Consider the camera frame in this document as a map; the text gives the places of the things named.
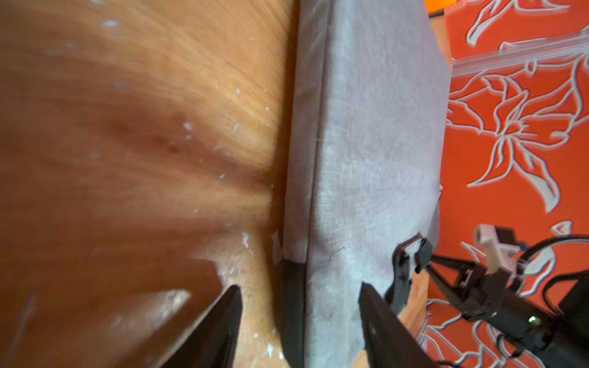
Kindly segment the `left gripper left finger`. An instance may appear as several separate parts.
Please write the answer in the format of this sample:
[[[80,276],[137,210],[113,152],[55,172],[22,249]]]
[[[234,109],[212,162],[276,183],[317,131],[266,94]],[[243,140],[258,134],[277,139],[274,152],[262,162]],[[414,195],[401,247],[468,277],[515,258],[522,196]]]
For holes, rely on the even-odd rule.
[[[232,368],[242,313],[241,288],[232,285],[162,366]]]

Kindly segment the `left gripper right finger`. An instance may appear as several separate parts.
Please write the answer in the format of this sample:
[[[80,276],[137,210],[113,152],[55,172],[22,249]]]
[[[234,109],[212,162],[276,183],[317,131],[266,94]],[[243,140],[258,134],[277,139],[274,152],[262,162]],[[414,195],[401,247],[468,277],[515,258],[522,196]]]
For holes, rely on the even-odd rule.
[[[371,368],[437,367],[372,285],[361,285],[358,302]]]

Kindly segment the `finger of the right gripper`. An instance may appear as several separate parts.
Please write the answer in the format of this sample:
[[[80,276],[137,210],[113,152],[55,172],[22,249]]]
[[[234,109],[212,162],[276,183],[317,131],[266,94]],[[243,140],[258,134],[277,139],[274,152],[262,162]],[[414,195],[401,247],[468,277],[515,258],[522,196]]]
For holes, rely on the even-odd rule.
[[[473,270],[475,268],[475,262],[472,261],[435,255],[433,253],[433,244],[426,238],[419,239],[417,243],[419,245],[414,254],[414,271],[416,273],[424,271],[430,263],[452,269],[458,273],[465,273],[467,270]]]
[[[461,299],[460,294],[435,268],[426,266],[426,271],[452,306],[458,306],[462,303],[463,299]]]

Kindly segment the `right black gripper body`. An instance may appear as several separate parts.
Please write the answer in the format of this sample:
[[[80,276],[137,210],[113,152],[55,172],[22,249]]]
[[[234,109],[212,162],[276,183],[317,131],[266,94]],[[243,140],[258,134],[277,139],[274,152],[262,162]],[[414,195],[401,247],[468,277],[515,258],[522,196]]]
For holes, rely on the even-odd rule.
[[[461,267],[453,283],[456,309],[468,322],[484,320],[518,351],[539,352],[554,337],[551,318],[506,286],[505,271],[487,274],[480,264]]]

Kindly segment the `grey laptop bag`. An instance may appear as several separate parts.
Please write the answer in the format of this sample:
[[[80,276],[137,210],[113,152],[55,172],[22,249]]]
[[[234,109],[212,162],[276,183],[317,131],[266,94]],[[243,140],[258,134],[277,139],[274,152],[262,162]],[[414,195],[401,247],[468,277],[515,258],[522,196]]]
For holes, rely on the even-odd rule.
[[[450,69],[422,1],[303,1],[282,241],[282,349],[349,367],[357,299],[386,292],[392,255],[431,228]]]

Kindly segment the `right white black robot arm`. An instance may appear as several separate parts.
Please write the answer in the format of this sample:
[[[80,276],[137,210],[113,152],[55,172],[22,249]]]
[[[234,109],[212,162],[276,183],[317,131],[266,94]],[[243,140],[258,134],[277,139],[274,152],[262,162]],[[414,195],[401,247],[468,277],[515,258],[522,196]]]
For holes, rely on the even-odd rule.
[[[493,329],[500,363],[519,363],[523,355],[542,367],[588,365],[588,271],[558,274],[541,290],[540,308],[519,293],[526,268],[543,251],[559,245],[587,244],[586,235],[545,239],[525,250],[514,265],[503,264],[498,242],[486,249],[487,262],[431,255],[424,268],[459,316]]]

